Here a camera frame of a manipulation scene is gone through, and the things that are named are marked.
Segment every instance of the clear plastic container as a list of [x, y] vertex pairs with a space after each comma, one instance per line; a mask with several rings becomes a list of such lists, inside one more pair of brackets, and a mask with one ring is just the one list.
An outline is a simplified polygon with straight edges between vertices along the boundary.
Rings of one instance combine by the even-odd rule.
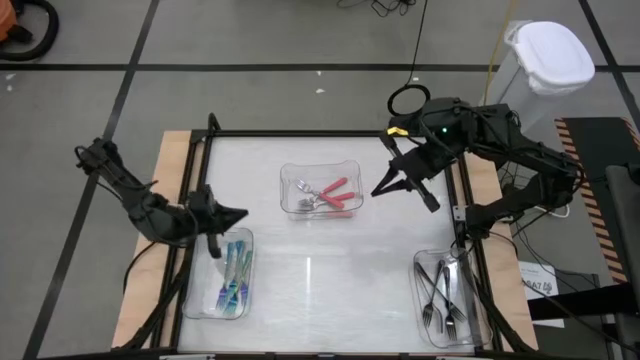
[[182, 306], [188, 318], [234, 320], [249, 311], [255, 256], [253, 234], [248, 229], [234, 228], [218, 236], [218, 244], [222, 257], [214, 259], [209, 254], [206, 236], [198, 237], [189, 291]]
[[[444, 275], [437, 280], [436, 288], [439, 290], [434, 295], [434, 311], [429, 326], [423, 322], [423, 309], [430, 300], [433, 292], [433, 285], [430, 282], [436, 281], [438, 263], [443, 260], [444, 265], [450, 271], [450, 300], [452, 304], [462, 312], [462, 319], [454, 317], [455, 339], [449, 337], [445, 317], [448, 314], [446, 297], [446, 286]], [[420, 275], [415, 271], [414, 263], [419, 262], [431, 281], [420, 283]], [[469, 284], [464, 271], [471, 271], [471, 258], [466, 255], [463, 249], [451, 249], [442, 251], [419, 251], [413, 258], [409, 277], [411, 279], [416, 318], [420, 337], [429, 344], [440, 348], [448, 349], [457, 346], [473, 345], [483, 346], [491, 342], [492, 333], [487, 325], [487, 321], [482, 311], [480, 311], [474, 284]]]
[[[330, 197], [353, 193], [352, 198], [340, 200], [344, 204], [342, 209], [298, 186], [302, 180], [309, 186], [307, 191], [323, 192], [343, 178], [346, 179], [343, 185], [327, 193]], [[313, 205], [301, 205], [300, 202], [306, 200]], [[280, 170], [280, 206], [292, 220], [351, 218], [363, 202], [360, 166], [354, 160], [326, 165], [285, 164]]]

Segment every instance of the trash can lid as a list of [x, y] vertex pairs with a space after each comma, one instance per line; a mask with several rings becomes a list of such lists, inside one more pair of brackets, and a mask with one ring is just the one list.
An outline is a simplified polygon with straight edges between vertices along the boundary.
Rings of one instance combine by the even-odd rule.
[[595, 67], [578, 38], [563, 25], [533, 22], [518, 29], [513, 49], [527, 74], [550, 88], [586, 84]]

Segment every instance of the yellow tag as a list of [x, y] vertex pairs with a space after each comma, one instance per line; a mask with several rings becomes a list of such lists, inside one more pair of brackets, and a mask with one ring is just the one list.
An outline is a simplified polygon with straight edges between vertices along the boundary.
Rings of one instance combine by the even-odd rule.
[[398, 134], [400, 136], [409, 136], [409, 132], [405, 129], [400, 129], [399, 127], [392, 127], [387, 129], [387, 135]]

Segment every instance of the wooden table edge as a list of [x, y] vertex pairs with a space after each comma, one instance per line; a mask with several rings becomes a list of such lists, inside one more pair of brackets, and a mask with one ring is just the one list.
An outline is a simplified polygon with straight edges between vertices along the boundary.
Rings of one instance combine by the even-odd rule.
[[[171, 203], [176, 203], [178, 200], [190, 136], [191, 131], [166, 131], [158, 153], [153, 179], [159, 182], [154, 187], [154, 191], [165, 196]], [[502, 194], [493, 163], [475, 155], [466, 155], [466, 160], [474, 201], [478, 204], [486, 204], [499, 199]], [[199, 164], [200, 162], [196, 159], [194, 173], [199, 172]], [[453, 169], [458, 203], [463, 204], [459, 169], [455, 166]], [[511, 239], [508, 225], [496, 224], [492, 231]], [[149, 242], [140, 235], [133, 256], [148, 244]], [[491, 236], [484, 240], [484, 251], [491, 290], [497, 307], [522, 339], [531, 347], [537, 348], [524, 285], [521, 282], [520, 267], [513, 246], [503, 238]], [[131, 271], [129, 286], [124, 294], [112, 341], [113, 347], [128, 341], [155, 307], [160, 293], [167, 252], [168, 248], [165, 245], [154, 246], [140, 258]], [[169, 345], [174, 308], [175, 306], [171, 306], [165, 318], [161, 346]], [[503, 344], [505, 350], [508, 350], [506, 342], [503, 341]]]

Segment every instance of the white table surface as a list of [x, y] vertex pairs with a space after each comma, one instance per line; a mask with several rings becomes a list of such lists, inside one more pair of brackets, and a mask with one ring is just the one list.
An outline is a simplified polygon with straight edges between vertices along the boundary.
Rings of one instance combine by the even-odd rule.
[[[279, 203], [282, 165], [347, 159], [362, 173], [357, 215], [290, 220]], [[415, 192], [372, 198], [389, 160], [377, 138], [215, 139], [207, 183], [223, 205], [249, 210], [237, 226], [254, 234], [251, 309], [237, 320], [184, 318], [179, 351], [441, 353], [419, 335], [409, 269], [417, 251], [454, 240], [445, 177], [425, 181], [442, 205], [433, 214]]]

